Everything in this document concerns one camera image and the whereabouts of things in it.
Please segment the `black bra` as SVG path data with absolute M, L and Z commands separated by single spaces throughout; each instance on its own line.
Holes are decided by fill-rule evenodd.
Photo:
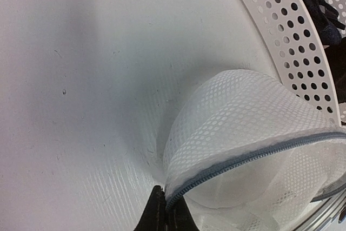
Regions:
M 323 45 L 339 45 L 340 29 L 345 25 L 338 20 L 339 12 L 325 0 L 302 0 Z

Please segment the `white mesh laundry bag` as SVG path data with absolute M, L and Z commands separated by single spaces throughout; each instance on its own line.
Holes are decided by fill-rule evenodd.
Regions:
M 163 155 L 167 211 L 179 199 L 218 230 L 288 230 L 345 188 L 345 129 L 274 78 L 223 71 L 176 117 Z

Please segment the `white plastic basket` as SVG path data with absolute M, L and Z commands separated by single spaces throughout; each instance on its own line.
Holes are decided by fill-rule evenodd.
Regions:
M 324 47 L 303 0 L 242 0 L 265 42 L 282 84 L 345 126 Z

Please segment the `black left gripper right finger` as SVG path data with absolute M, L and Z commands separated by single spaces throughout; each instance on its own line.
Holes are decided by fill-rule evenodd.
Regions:
M 167 226 L 169 231 L 199 231 L 184 197 L 180 198 L 173 209 L 168 212 Z

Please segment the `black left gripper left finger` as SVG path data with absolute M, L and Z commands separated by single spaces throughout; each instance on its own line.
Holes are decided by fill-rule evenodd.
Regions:
M 165 203 L 162 187 L 159 185 L 154 186 L 134 231 L 165 230 Z

